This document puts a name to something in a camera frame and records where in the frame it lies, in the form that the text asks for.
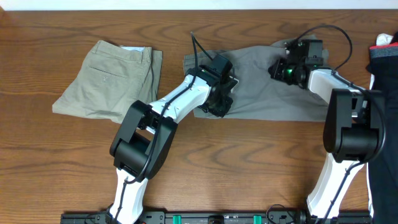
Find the folded cloth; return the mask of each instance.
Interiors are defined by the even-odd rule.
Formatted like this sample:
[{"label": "folded cloth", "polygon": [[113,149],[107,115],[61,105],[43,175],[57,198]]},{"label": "folded cloth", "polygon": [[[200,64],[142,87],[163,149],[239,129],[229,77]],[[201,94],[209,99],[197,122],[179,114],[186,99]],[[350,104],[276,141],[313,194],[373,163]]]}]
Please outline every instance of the folded cloth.
[{"label": "folded cloth", "polygon": [[90,50],[53,113],[122,123],[133,102],[157,100],[162,52],[122,49],[103,40]]},{"label": "folded cloth", "polygon": [[374,90],[385,97],[386,143],[369,162],[374,223],[397,223],[398,216],[398,43],[370,48]]},{"label": "folded cloth", "polygon": [[[306,39],[315,39],[314,35]],[[271,79],[268,68],[279,57],[286,57],[281,40],[268,46],[248,47],[240,50],[209,50],[211,56],[221,54],[232,64],[232,76],[239,80],[230,97],[234,100],[224,118],[263,119],[273,121],[324,121],[328,105],[319,96],[297,85],[288,85]],[[328,58],[328,51],[322,52]],[[203,52],[198,54],[198,64],[209,65]],[[184,71],[195,66],[194,55],[186,55]],[[217,117],[199,108],[193,110],[197,118]]]}]

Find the beige folded shorts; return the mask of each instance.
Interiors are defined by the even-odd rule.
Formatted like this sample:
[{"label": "beige folded shorts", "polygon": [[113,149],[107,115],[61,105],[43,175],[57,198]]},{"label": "beige folded shorts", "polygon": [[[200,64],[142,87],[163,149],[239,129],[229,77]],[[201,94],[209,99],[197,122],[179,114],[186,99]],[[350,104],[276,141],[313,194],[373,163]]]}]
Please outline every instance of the beige folded shorts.
[{"label": "beige folded shorts", "polygon": [[90,50],[53,113],[122,123],[133,102],[157,100],[162,52],[126,50],[103,40]]}]

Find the red stripe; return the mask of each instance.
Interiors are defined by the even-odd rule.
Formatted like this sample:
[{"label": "red stripe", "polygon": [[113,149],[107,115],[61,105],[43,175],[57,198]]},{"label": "red stripe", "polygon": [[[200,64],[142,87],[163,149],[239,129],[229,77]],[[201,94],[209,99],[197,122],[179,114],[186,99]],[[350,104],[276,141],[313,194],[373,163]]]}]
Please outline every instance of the red stripe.
[{"label": "red stripe", "polygon": [[395,42],[393,44],[389,44],[389,45],[383,45],[383,46],[372,46],[370,47],[370,49],[385,49],[385,48],[389,48],[389,47],[398,47],[398,42]]}]

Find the green tape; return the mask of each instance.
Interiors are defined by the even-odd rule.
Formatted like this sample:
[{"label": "green tape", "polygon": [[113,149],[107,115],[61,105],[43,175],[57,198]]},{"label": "green tape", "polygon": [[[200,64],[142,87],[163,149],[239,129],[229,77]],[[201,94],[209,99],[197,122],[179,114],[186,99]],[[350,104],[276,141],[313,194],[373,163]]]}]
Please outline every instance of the green tape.
[{"label": "green tape", "polygon": [[253,224],[261,224],[261,215],[253,216]]},{"label": "green tape", "polygon": [[181,224],[181,215],[173,215],[173,224]]}]

